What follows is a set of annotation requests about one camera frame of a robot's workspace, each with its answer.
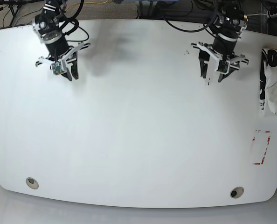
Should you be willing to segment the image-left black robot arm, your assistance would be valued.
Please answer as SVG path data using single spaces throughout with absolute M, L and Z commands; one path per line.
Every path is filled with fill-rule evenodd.
M 39 15 L 32 21 L 32 29 L 37 34 L 41 43 L 47 50 L 47 57 L 40 57 L 35 66 L 47 64 L 54 75 L 61 75 L 69 81 L 77 80 L 78 74 L 78 51 L 88 48 L 90 43 L 89 34 L 79 26 L 76 19 L 80 14 L 84 1 L 80 1 L 77 11 L 67 17 L 65 0 L 46 0 Z M 81 29 L 86 34 L 84 40 L 67 40 L 66 36 Z

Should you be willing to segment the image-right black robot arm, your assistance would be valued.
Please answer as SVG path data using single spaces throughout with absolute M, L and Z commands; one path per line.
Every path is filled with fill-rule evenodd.
M 247 15 L 238 3 L 221 4 L 215 20 L 208 26 L 214 42 L 212 44 L 202 42 L 191 44 L 193 48 L 199 50 L 201 78 L 210 80 L 207 77 L 207 70 L 211 58 L 215 61 L 215 72 L 219 73 L 219 83 L 239 70 L 240 63 L 249 63 L 245 55 L 237 55 L 234 52 L 237 41 L 247 26 Z

